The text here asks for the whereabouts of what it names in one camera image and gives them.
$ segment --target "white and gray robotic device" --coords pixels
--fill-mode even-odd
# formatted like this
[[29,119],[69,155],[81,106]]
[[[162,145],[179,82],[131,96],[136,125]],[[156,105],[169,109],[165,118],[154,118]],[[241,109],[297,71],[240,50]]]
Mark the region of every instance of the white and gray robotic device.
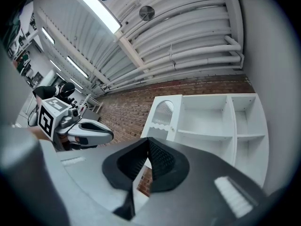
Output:
[[77,149],[105,144],[114,138],[108,127],[83,119],[76,108],[57,98],[42,100],[38,125],[58,151],[65,150],[61,143],[64,136]]

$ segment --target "white rack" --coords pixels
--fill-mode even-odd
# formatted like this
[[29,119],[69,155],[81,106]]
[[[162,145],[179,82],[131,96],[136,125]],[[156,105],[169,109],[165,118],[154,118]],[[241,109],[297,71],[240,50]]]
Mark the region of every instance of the white rack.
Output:
[[[158,108],[170,101],[168,124],[157,124]],[[213,153],[263,186],[269,136],[257,94],[156,97],[141,137],[158,137]]]

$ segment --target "brick wall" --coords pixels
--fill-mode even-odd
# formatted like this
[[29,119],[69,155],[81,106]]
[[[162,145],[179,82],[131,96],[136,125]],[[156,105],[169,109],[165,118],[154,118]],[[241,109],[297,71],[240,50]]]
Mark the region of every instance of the brick wall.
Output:
[[156,96],[254,93],[245,75],[223,75],[177,80],[99,97],[100,122],[114,132],[115,144],[140,137]]
[[146,196],[150,196],[150,186],[152,183],[152,172],[151,169],[146,167],[141,180],[138,184],[137,189]]

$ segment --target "round ceiling vent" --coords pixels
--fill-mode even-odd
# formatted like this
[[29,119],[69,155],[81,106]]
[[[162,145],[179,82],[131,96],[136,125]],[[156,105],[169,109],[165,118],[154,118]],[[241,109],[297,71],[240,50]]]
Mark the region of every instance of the round ceiling vent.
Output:
[[155,16],[155,10],[150,6],[144,6],[140,9],[139,16],[143,21],[150,21]]

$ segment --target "fluorescent light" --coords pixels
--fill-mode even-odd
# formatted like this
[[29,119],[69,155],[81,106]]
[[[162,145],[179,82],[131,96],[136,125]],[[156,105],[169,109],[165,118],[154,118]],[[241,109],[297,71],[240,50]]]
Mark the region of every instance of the fluorescent light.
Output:
[[78,87],[80,87],[81,89],[84,89],[82,88],[77,82],[75,82],[73,79],[70,78],[70,80],[72,80],[72,82],[74,82],[74,84],[76,84]]
[[69,57],[67,56],[67,60],[79,71],[83,76],[88,78],[88,75],[81,69],[79,66]]
[[62,71],[59,67],[57,67],[57,65],[55,63],[53,63],[52,60],[50,60],[50,62],[59,70],[59,71]]
[[47,31],[45,30],[45,28],[42,27],[42,31],[46,35],[46,37],[50,40],[50,42],[52,44],[54,44],[55,43],[54,39],[49,35],[49,33],[47,33]]
[[[56,73],[58,76],[60,76],[58,73]],[[62,77],[62,76],[60,76],[61,77],[61,79],[64,81],[65,79]]]
[[115,33],[120,24],[117,22],[114,16],[107,10],[107,8],[99,0],[83,0],[95,14],[103,21],[103,23],[110,29],[112,33]]
[[[75,88],[76,89],[76,88]],[[81,93],[78,89],[76,89],[79,93]],[[81,93],[82,94],[82,93]]]

